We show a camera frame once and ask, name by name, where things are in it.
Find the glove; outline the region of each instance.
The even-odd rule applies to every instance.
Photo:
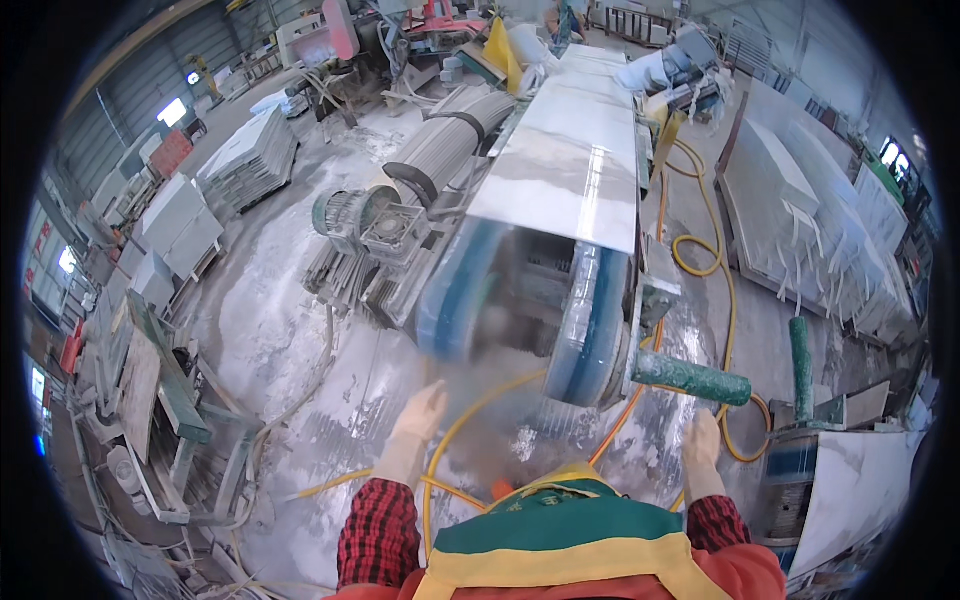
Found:
[[[720,427],[706,408],[697,410],[684,429],[684,503],[689,508],[700,498],[727,495],[717,459],[720,458]]]
[[[416,490],[423,474],[426,445],[440,430],[448,400],[442,379],[410,398],[370,477],[396,481]]]

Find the green roller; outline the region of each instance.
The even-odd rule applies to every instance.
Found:
[[[750,379],[731,372],[701,367],[644,349],[636,351],[633,373],[636,383],[665,385],[691,396],[722,404],[743,406],[750,400]]]
[[[790,351],[793,354],[793,385],[796,393],[794,419],[796,422],[813,420],[813,367],[806,343],[806,319],[803,317],[790,320]]]

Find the yellow bag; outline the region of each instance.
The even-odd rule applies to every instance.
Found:
[[[490,31],[490,39],[483,49],[483,58],[489,60],[493,65],[507,74],[507,91],[516,95],[520,87],[520,79],[523,77],[523,69],[514,58],[514,52],[510,49],[510,38],[507,37],[507,28],[503,26],[503,19],[497,17],[493,20],[493,26]]]

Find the red checkered sleeve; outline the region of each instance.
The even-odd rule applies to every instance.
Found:
[[[420,568],[420,532],[413,491],[371,479],[353,498],[337,547],[337,589],[354,584],[400,588]]]
[[[752,543],[750,530],[728,496],[701,498],[686,513],[686,536],[698,550],[710,554],[739,543]]]

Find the polished marble slab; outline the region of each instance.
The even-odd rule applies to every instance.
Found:
[[[622,54],[570,46],[477,190],[468,214],[633,254],[633,98]]]

